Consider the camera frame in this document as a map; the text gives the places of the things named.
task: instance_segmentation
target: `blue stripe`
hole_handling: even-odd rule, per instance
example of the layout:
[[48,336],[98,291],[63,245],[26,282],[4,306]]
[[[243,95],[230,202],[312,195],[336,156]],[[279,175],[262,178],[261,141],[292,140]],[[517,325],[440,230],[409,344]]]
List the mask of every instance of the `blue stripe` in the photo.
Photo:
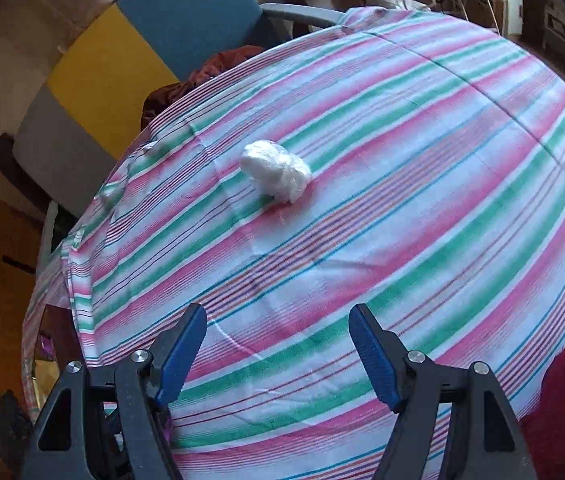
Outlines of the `blue stripe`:
[[375,447],[371,451],[368,451],[366,453],[360,453],[360,455],[356,455],[356,456],[348,458],[346,460],[342,460],[342,462],[337,462],[335,464],[328,465],[327,467],[322,467],[320,469],[314,469],[313,471],[307,471],[306,473],[300,473],[298,475],[293,475],[293,476],[286,476],[285,478],[281,478],[280,480],[295,480],[296,478],[303,478],[304,476],[312,475],[312,474],[315,474],[315,473],[322,473],[323,471],[328,471],[330,469],[338,467],[339,465],[344,465],[344,464],[353,462],[354,460],[358,460],[359,458],[364,458],[366,456],[369,456],[370,454],[376,453],[377,451],[380,451],[381,449],[385,449],[385,447],[386,446]]
[[[522,348],[522,346],[524,346],[524,344],[529,341],[531,339],[531,336],[538,330],[538,327],[543,323],[543,321],[545,319],[547,319],[547,316],[549,316],[550,313],[553,312],[554,307],[556,307],[556,304],[559,302],[559,299],[562,297],[563,293],[565,292],[565,285],[563,285],[563,287],[560,289],[560,292],[557,294],[556,296],[556,300],[554,300],[554,303],[551,304],[551,307],[549,309],[547,309],[547,312],[545,312],[545,314],[543,315],[543,317],[541,318],[541,320],[536,324],[536,326],[533,328],[533,330],[531,330],[531,332],[529,333],[529,335],[520,343],[520,345],[517,346],[517,348],[515,348],[515,350],[509,354],[509,356],[507,357],[507,359],[505,361],[502,362],[502,364],[496,369],[495,373],[497,373],[498,371],[502,370],[502,368],[509,362],[511,361],[512,358],[514,358],[515,355],[517,355],[518,351]],[[529,378],[527,379],[527,381],[525,381],[525,384],[523,384],[523,386],[521,386],[518,390],[516,390],[510,397],[508,396],[508,400],[511,402],[511,400],[515,399],[515,397],[523,390],[525,389],[525,386],[527,386],[527,384],[538,374],[538,372],[543,368],[543,366],[545,365],[545,363],[552,357],[553,352],[556,350],[556,348],[560,345],[560,343],[563,341],[563,339],[565,339],[565,332],[563,333],[563,335],[560,337],[560,340],[558,343],[556,343],[556,345],[554,346],[554,348],[551,350],[550,354],[543,360],[543,362],[536,368],[536,370],[529,376]],[[447,408],[445,409],[443,412],[441,412],[438,416],[438,419],[442,418],[443,416],[445,416],[447,413],[451,412],[451,408]],[[436,458],[438,455],[444,453],[445,450],[442,449],[440,451],[437,451],[436,453],[434,453],[431,457],[429,457],[429,460],[433,460],[434,458]]]
[[[536,76],[537,73],[540,73],[542,70],[546,70],[546,68],[543,66],[541,67],[540,70],[538,70],[538,72],[535,72],[532,76]],[[554,86],[557,84],[557,81],[554,81],[552,83],[552,85],[549,86],[549,88],[547,88],[546,90],[543,91],[543,93],[541,95],[538,96],[538,99],[540,99],[543,95],[545,95],[546,93],[550,92]],[[508,92],[505,95],[509,95],[511,93],[513,93],[516,89],[512,89],[512,91]],[[529,108],[531,108],[532,106],[534,106],[537,103],[537,101],[532,102],[530,105],[528,105],[527,107],[525,107],[523,110],[519,111],[519,114],[523,114],[525,113]],[[321,215],[320,217],[316,218],[313,222],[309,223],[303,231],[306,231],[307,229],[309,229],[310,227],[312,227],[312,225],[316,224],[317,222],[319,222],[320,220],[322,220],[323,218],[325,218],[326,216],[328,216],[329,214],[331,214],[333,211],[337,210],[338,208],[342,207],[345,203],[350,202],[352,199],[357,198],[358,196],[362,195],[363,193],[367,192],[369,189],[371,189],[371,187],[376,186],[376,184],[378,184],[378,182],[380,182],[381,180],[387,178],[388,176],[392,175],[393,173],[396,173],[400,168],[406,166],[408,163],[410,163],[410,161],[413,160],[413,158],[415,158],[417,155],[419,155],[421,152],[426,151],[427,149],[429,149],[429,147],[431,147],[433,144],[435,144],[436,142],[438,142],[441,139],[444,139],[445,137],[448,137],[451,133],[453,133],[454,131],[456,131],[459,127],[463,126],[463,124],[469,123],[472,119],[474,119],[477,115],[479,115],[480,113],[482,113],[482,111],[487,108],[487,107],[492,107],[493,104],[490,102],[488,105],[485,105],[485,107],[481,108],[477,113],[475,113],[474,115],[472,115],[469,119],[467,119],[466,121],[464,121],[463,123],[461,123],[460,125],[455,125],[452,129],[447,130],[445,132],[445,134],[443,134],[442,136],[438,137],[438,139],[433,140],[430,144],[428,144],[426,147],[424,147],[422,150],[419,150],[419,152],[416,152],[411,158],[409,158],[408,160],[406,160],[403,164],[400,164],[397,168],[394,168],[393,170],[389,171],[388,173],[384,174],[383,176],[381,176],[380,178],[378,178],[377,180],[375,180],[374,182],[372,182],[369,186],[365,187],[364,189],[362,189],[360,192],[354,194],[353,196],[349,197],[346,200],[343,200],[342,202],[338,203],[336,206],[334,206],[333,208],[328,209],[323,215]],[[485,142],[483,142],[479,147],[476,148],[476,150],[482,148],[483,146],[485,146],[486,144],[488,144],[489,142],[491,142],[500,132],[504,131],[507,128],[511,127],[511,123],[507,123],[505,126],[503,126],[502,128],[499,128],[498,130],[496,130],[491,136],[489,136]],[[352,241],[354,241],[356,238],[359,238],[362,234],[366,233],[367,231],[369,231],[370,229],[372,229],[373,227],[375,227],[378,223],[385,221],[387,218],[389,218],[389,216],[393,215],[394,213],[396,213],[397,211],[400,210],[400,208],[404,205],[406,205],[408,202],[410,202],[411,200],[413,200],[413,198],[415,198],[416,196],[418,196],[419,194],[421,194],[422,192],[424,192],[425,190],[427,190],[429,187],[433,186],[434,184],[436,184],[440,179],[442,179],[445,175],[447,175],[448,173],[450,173],[450,171],[453,171],[455,168],[457,168],[459,165],[461,165],[463,162],[465,162],[470,156],[473,156],[474,152],[476,151],[474,150],[473,152],[469,153],[469,155],[465,156],[463,159],[461,159],[460,161],[458,161],[458,163],[456,163],[455,165],[453,165],[451,168],[448,168],[443,174],[439,175],[438,178],[436,178],[433,182],[431,182],[430,184],[428,184],[428,186],[422,188],[417,194],[413,195],[412,198],[406,200],[404,203],[402,203],[398,208],[392,210],[390,213],[386,214],[385,216],[383,216],[381,219],[379,219],[375,224],[367,227],[367,229],[359,232],[354,238],[351,238],[348,242],[346,242],[344,245],[342,245],[341,247],[331,251],[329,254],[327,254],[324,258],[321,259],[324,260],[325,258],[331,256],[333,253],[336,253],[337,251],[339,251],[342,247],[345,247],[346,245],[348,245],[349,243],[351,243]],[[285,245],[286,243],[288,243],[290,240],[292,240],[294,237],[296,237],[298,234],[294,235],[293,237],[288,238],[287,240],[283,241],[282,243],[280,243],[278,246],[276,246],[274,249],[272,249],[272,251],[276,251],[279,248],[281,248],[283,245]],[[202,293],[200,293],[198,295],[198,297],[206,294],[207,292],[209,292],[210,290],[217,288],[219,286],[222,286],[223,283],[227,282],[227,280],[232,279],[234,276],[236,276],[237,274],[239,274],[240,272],[243,272],[244,270],[248,269],[250,266],[256,265],[259,261],[261,261],[262,259],[264,259],[267,255],[264,254],[263,256],[260,256],[259,258],[257,258],[255,261],[253,261],[250,264],[247,264],[246,266],[244,266],[242,269],[238,270],[237,272],[235,272],[234,274],[231,274],[229,276],[227,276],[226,278],[223,278],[222,280],[220,280],[218,283],[208,287],[206,290],[204,290]],[[274,288],[271,288],[269,292],[275,290],[276,288],[284,285],[285,283],[287,283],[289,280],[291,280],[292,278],[295,278],[298,274],[294,274],[293,276],[285,279],[283,282],[278,283],[277,285],[275,285]],[[166,316],[163,316],[162,318],[160,318],[159,320],[157,320],[156,322],[154,322],[152,325],[150,325],[149,327],[147,327],[147,329],[144,332],[149,332],[153,327],[155,327],[156,325],[161,324],[165,319],[172,317],[175,314],[177,314],[178,312],[181,312],[182,309],[184,309],[185,306],[189,305],[190,303],[194,302],[195,298],[190,298],[189,300],[184,302],[184,305],[181,306],[181,308],[178,308],[177,310],[174,310],[172,313],[166,314]],[[255,300],[253,301],[249,301],[248,303],[240,306],[239,308],[237,308],[236,310],[226,314],[225,316],[223,316],[222,318],[218,319],[217,321],[210,321],[208,323],[208,327],[212,326],[218,322],[221,322],[224,319],[227,319],[227,317],[232,316],[233,314],[235,314],[236,312],[239,312],[240,310],[243,310],[244,308],[246,308],[247,306],[250,306],[252,303],[254,303]],[[133,340],[133,339],[137,339],[139,335],[135,335],[135,336],[130,336],[127,339],[121,341],[120,343],[118,343],[116,346],[106,350],[107,353],[114,351],[115,349],[119,348],[121,345],[124,345],[125,343]],[[101,352],[100,354],[98,354],[98,358],[101,357],[104,354],[104,352]]]

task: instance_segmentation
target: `green stripe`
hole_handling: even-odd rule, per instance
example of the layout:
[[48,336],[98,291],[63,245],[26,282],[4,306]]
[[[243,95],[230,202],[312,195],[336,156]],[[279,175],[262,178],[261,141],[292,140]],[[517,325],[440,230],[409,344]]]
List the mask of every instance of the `green stripe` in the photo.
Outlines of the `green stripe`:
[[[389,25],[386,28],[381,29],[381,32],[393,30],[394,28],[400,28],[400,27]],[[361,43],[364,41],[368,41],[368,38],[365,37],[361,39]],[[441,60],[447,60],[447,61],[459,60],[462,59],[463,57],[476,54],[483,50],[490,49],[493,46],[496,46],[500,43],[501,40],[499,38],[496,38],[495,40],[492,41],[484,41],[483,43],[480,43],[472,48],[461,50],[455,54],[450,54],[448,56],[441,57]],[[276,82],[277,84],[284,82],[285,78],[293,75],[298,70],[301,70],[309,66],[310,63],[317,62],[323,57],[325,57],[327,54],[333,54],[338,50],[342,50],[342,48],[348,48],[352,46],[352,44],[355,43],[352,43],[351,37],[343,38],[342,40],[336,40],[332,43],[329,43],[329,45],[331,45],[330,47],[320,48],[320,51],[315,56],[303,57],[301,60],[299,60],[299,62],[295,63],[294,65],[291,65],[289,70],[275,72],[269,78],[262,80],[260,84],[254,86],[250,91],[246,91],[240,96],[237,96],[237,98],[240,99],[239,105],[245,102],[246,99],[250,99],[254,95],[258,94],[258,92],[262,91],[266,86],[270,85],[272,82]],[[140,173],[141,171],[145,171],[149,169],[151,166],[158,163],[159,160],[162,160],[162,158],[166,156],[168,153],[180,148],[182,144],[184,144],[188,139],[194,137],[196,133],[206,129],[207,127],[211,126],[215,121],[225,116],[232,108],[237,106],[235,101],[236,99],[230,100],[224,106],[217,107],[214,110],[214,113],[209,113],[205,115],[205,117],[202,118],[202,120],[204,120],[203,124],[197,125],[195,128],[193,125],[189,124],[189,128],[186,129],[182,134],[179,135],[172,134],[168,137],[163,138],[161,142],[157,143],[157,145],[154,146],[152,150],[150,150],[150,152],[145,153],[143,157],[139,157],[134,162],[132,167],[129,168],[128,174],[130,175],[130,178]],[[97,217],[94,217],[89,221],[89,223],[85,228],[84,238],[87,238],[93,231],[95,231],[95,229],[104,221],[106,216],[109,215],[110,211],[111,208],[103,209],[101,212],[99,212]]]
[[311,399],[311,402],[300,404],[295,410],[287,413],[274,415],[267,420],[259,421],[257,424],[249,424],[240,428],[228,428],[213,432],[197,433],[191,436],[181,436],[170,441],[172,449],[190,449],[192,447],[211,446],[240,440],[250,436],[256,436],[268,431],[278,430],[291,424],[307,420],[313,416],[336,409],[338,406],[357,399],[368,393],[371,386],[367,378],[355,383],[343,386],[338,390],[338,395],[325,394],[324,396]]
[[[361,38],[360,42],[362,43],[364,41],[369,41],[369,40],[368,38]],[[160,160],[162,160],[164,156],[167,156],[173,150],[181,148],[182,144],[187,142],[187,140],[192,139],[198,131],[207,128],[215,121],[226,115],[232,108],[243,104],[243,102],[245,102],[246,99],[253,97],[253,95],[260,92],[262,89],[264,89],[272,82],[277,82],[278,80],[283,81],[285,78],[293,75],[298,70],[301,70],[309,66],[311,63],[319,61],[328,54],[333,54],[338,50],[347,48],[351,46],[351,44],[352,44],[351,39],[342,38],[341,40],[335,40],[331,43],[327,43],[327,46],[318,47],[319,51],[317,52],[317,54],[310,57],[306,57],[304,59],[297,60],[296,63],[293,63],[288,67],[286,67],[287,70],[281,72],[274,71],[272,75],[270,75],[268,78],[264,78],[260,80],[259,84],[253,86],[249,91],[240,94],[239,96],[228,101],[224,105],[219,105],[217,108],[214,109],[213,112],[210,112],[209,114],[205,115],[205,117],[203,118],[205,122],[201,126],[194,128],[191,124],[188,124],[188,127],[185,128],[184,131],[182,131],[182,133],[180,134],[171,133],[167,137],[164,137],[149,152],[144,153],[143,156],[137,158],[136,161],[134,161],[134,163],[128,168],[127,171],[128,178],[133,178],[135,175],[145,170],[148,170],[150,167],[152,167],[153,165],[157,164]],[[198,107],[206,104],[207,101],[202,102],[198,105]],[[188,112],[193,114],[195,113],[198,107],[193,108],[192,110],[188,110]],[[85,227],[85,238],[87,238],[93,231],[95,231],[95,229],[98,228],[98,226],[102,223],[102,221],[106,218],[106,216],[109,214],[110,211],[111,209],[102,210],[101,212],[99,212],[98,216],[93,217],[87,223]]]
[[[556,147],[556,139],[550,139],[547,144],[547,149],[551,153],[552,148]],[[532,171],[533,168],[528,166],[525,171]],[[494,214],[493,209],[498,208],[498,203],[493,203],[483,213],[483,221],[486,220],[487,215]],[[485,308],[501,290],[511,283],[516,275],[523,270],[528,261],[534,253],[541,247],[543,240],[547,238],[556,222],[559,220],[561,214],[565,210],[565,186],[560,192],[559,198],[554,203],[547,217],[536,226],[534,236],[529,243],[521,248],[517,257],[512,263],[500,270],[495,278],[487,286],[479,290],[462,308],[459,308],[456,314],[445,320],[445,323],[439,327],[434,333],[428,334],[426,337],[415,344],[415,348],[421,349],[425,353],[431,353],[439,345],[451,338],[456,332],[462,329],[471,319],[477,316],[483,308]]]
[[[564,136],[565,116],[560,121],[559,126],[551,134],[547,146],[556,146]],[[550,164],[552,162],[553,158],[549,154],[548,150],[539,150],[531,160],[531,163],[528,164],[527,167],[525,167],[525,169],[516,177],[516,179],[503,190],[501,195],[492,200],[492,203],[481,214],[476,216],[476,218],[474,218],[466,226],[466,228],[463,229],[463,231],[456,234],[449,242],[435,251],[434,254],[416,266],[413,270],[409,271],[403,278],[397,280],[380,294],[376,295],[376,297],[368,301],[367,305],[370,307],[372,312],[378,313],[392,308],[400,296],[408,294],[411,289],[418,287],[423,281],[429,279],[433,274],[437,274],[443,270],[445,268],[445,263],[450,259],[460,257],[462,252],[467,249],[476,236],[480,235],[481,232],[484,232],[489,225],[495,221],[495,219],[502,216],[503,212],[511,207],[515,201],[521,197],[523,191],[539,174],[539,171],[546,164]],[[527,259],[523,260],[523,258],[519,258],[509,265],[509,273],[512,276],[515,276],[515,274],[517,274],[527,263],[528,258],[537,251],[564,209],[565,186],[558,195],[558,198],[551,208],[546,221],[544,221],[541,225],[540,231],[542,234],[535,235],[521,251],[522,254],[527,256]],[[496,276],[492,281],[493,282],[490,286],[486,287],[482,294],[477,295],[477,297],[474,298],[473,301],[480,301],[480,304],[472,306],[472,313],[464,317],[463,324],[482,311],[482,309],[485,308],[508,283],[503,282],[502,274]],[[455,326],[452,326],[451,328],[459,330],[463,324],[459,324],[459,320],[456,320]],[[449,327],[444,326],[442,330],[449,330]],[[341,319],[321,329],[314,335],[308,336],[307,339],[282,351],[276,352],[264,360],[247,365],[246,367],[230,372],[229,374],[215,380],[207,381],[206,383],[199,384],[189,389],[184,389],[178,399],[178,402],[175,403],[175,406],[178,406],[178,404],[181,404],[182,402],[194,402],[200,398],[213,396],[214,394],[236,387],[239,384],[249,383],[255,378],[272,375],[279,372],[281,369],[288,368],[300,359],[303,359],[306,354],[327,352],[329,351],[331,343],[338,338],[345,336],[346,333],[347,316],[343,316]],[[422,341],[419,348],[423,349],[423,351],[431,352],[435,349],[435,346],[432,345],[436,341],[436,338],[437,332],[434,332],[428,340]],[[367,390],[361,391],[357,396],[367,393],[370,391],[370,388],[371,386],[367,383]],[[333,396],[340,398],[339,393],[333,394]],[[348,402],[349,400],[351,399],[343,397],[341,403]],[[317,401],[315,404],[312,404],[314,410],[311,414],[306,415],[306,418],[323,413],[323,406],[330,406],[332,402],[334,401],[330,397],[329,400],[325,400],[324,402]],[[266,429],[263,431],[271,431],[272,429],[275,429],[269,422],[265,423],[264,427],[266,427]],[[240,431],[240,428],[236,429],[234,434],[238,434]],[[200,435],[194,435],[191,438],[200,439],[201,437]],[[206,444],[200,444],[200,442],[198,442],[196,445],[202,446]]]
[[[502,66],[503,63],[511,62],[511,60],[521,57],[522,55],[522,53],[516,52],[510,54],[509,56],[505,56],[504,58],[498,59],[495,62],[481,67],[479,70],[476,70],[475,75],[478,76],[483,73],[491,72],[495,68]],[[398,78],[383,82],[382,85],[376,86],[375,88],[372,88],[369,91],[361,94],[357,100],[345,103],[341,107],[336,108],[335,110],[326,114],[320,120],[300,130],[294,136],[290,137],[290,139],[282,142],[282,145],[284,145],[288,149],[291,149],[295,142],[306,139],[316,134],[317,132],[324,131],[326,124],[329,124],[333,121],[338,121],[338,118],[340,116],[351,113],[351,111],[360,107],[362,100],[377,98],[378,96],[382,95],[383,92],[386,91],[386,89],[408,82],[418,76],[422,76],[423,74],[429,72],[434,66],[435,65],[432,64],[422,65],[409,73],[399,76]],[[454,78],[451,81],[437,86],[436,88],[433,88],[420,96],[416,96],[415,98],[406,102],[406,104],[402,107],[392,110],[391,112],[384,114],[383,116],[377,117],[370,123],[364,124],[363,126],[354,130],[347,137],[343,138],[330,150],[325,152],[320,158],[314,161],[311,164],[312,171],[317,173],[331,160],[343,153],[350,146],[357,144],[360,140],[373,134],[378,129],[382,127],[388,127],[390,124],[397,122],[401,118],[406,117],[410,113],[418,110],[418,108],[426,105],[427,102],[440,97],[440,95],[446,94],[452,89],[457,88],[463,84],[463,80]],[[203,198],[202,200],[200,200],[200,202],[194,204],[191,208],[185,210],[181,215],[174,218],[170,222],[168,227],[155,235],[151,239],[151,241],[145,243],[141,248],[137,249],[133,256],[130,256],[125,262],[119,264],[114,272],[110,273],[109,276],[103,278],[99,283],[96,283],[96,285],[94,285],[92,288],[92,295],[98,294],[101,290],[106,290],[107,287],[109,287],[111,283],[118,278],[118,276],[125,275],[125,273],[136,266],[137,260],[139,258],[142,259],[148,257],[151,254],[155,254],[158,248],[164,247],[170,240],[173,240],[174,232],[180,231],[182,224],[185,224],[192,218],[198,218],[205,212],[207,208],[213,205],[213,203],[216,203],[218,202],[218,200],[222,199],[223,195],[230,194],[229,189],[231,187],[236,186],[244,180],[246,180],[246,176],[239,171],[226,181],[221,182],[211,193],[207,195],[207,197]],[[118,298],[117,301],[112,301],[107,306],[96,309],[96,311],[93,313],[93,317],[84,320],[81,319],[78,322],[79,330],[93,330],[95,325],[114,313],[116,310],[120,309],[125,303],[130,300],[131,297],[136,296],[144,289],[149,288],[153,283],[160,280],[166,273],[172,271],[183,261],[191,257],[193,254],[197,253],[197,251],[222,237],[225,233],[229,232],[232,227],[244,221],[246,218],[249,218],[258,210],[262,210],[263,207],[269,203],[271,203],[271,199],[259,196],[257,200],[245,205],[241,210],[235,212],[232,215],[232,218],[227,218],[222,223],[216,225],[210,230],[207,230],[201,238],[192,241],[182,251],[179,251],[178,253],[170,256],[168,260],[164,260],[163,258],[161,264],[153,264],[151,272],[148,273],[141,282],[136,282],[133,284],[133,286],[128,286],[127,290],[125,290],[125,294],[121,295],[121,297]]]

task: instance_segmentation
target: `crumpled plastic bag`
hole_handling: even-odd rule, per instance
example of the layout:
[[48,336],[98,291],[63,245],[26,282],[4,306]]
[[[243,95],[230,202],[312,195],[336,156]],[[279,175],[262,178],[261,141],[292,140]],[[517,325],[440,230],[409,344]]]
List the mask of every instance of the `crumpled plastic bag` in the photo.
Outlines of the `crumpled plastic bag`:
[[251,177],[252,184],[276,202],[296,202],[312,174],[298,156],[271,140],[256,140],[245,146],[240,155],[240,169]]

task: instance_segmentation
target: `silver bolt head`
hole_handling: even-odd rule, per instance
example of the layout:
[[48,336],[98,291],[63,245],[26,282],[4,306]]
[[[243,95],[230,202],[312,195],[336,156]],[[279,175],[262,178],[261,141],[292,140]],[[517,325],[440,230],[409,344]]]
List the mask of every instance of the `silver bolt head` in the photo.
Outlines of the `silver bolt head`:
[[424,363],[425,362],[425,354],[423,354],[419,350],[412,350],[407,354],[407,359],[412,361],[413,363]]
[[487,363],[478,361],[477,363],[474,363],[474,371],[478,375],[487,375],[489,373],[489,366],[487,365]]
[[144,363],[147,359],[149,359],[149,352],[146,350],[136,350],[131,354],[131,360],[135,363]]
[[67,365],[66,370],[70,374],[75,374],[80,371],[80,368],[82,368],[82,363],[80,361],[72,361]]

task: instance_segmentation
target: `table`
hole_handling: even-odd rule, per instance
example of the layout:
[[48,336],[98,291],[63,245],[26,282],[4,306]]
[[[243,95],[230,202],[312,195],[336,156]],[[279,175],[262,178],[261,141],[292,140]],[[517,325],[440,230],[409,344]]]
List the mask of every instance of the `table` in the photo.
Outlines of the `table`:
[[[262,138],[314,172],[294,205],[240,173]],[[489,363],[524,415],[565,346],[565,83],[471,23],[360,8],[195,89],[39,277],[30,413],[45,304],[71,307],[95,366],[147,347],[191,301],[210,323],[172,410],[187,479],[370,476],[394,417],[347,332],[359,301],[439,363]]]

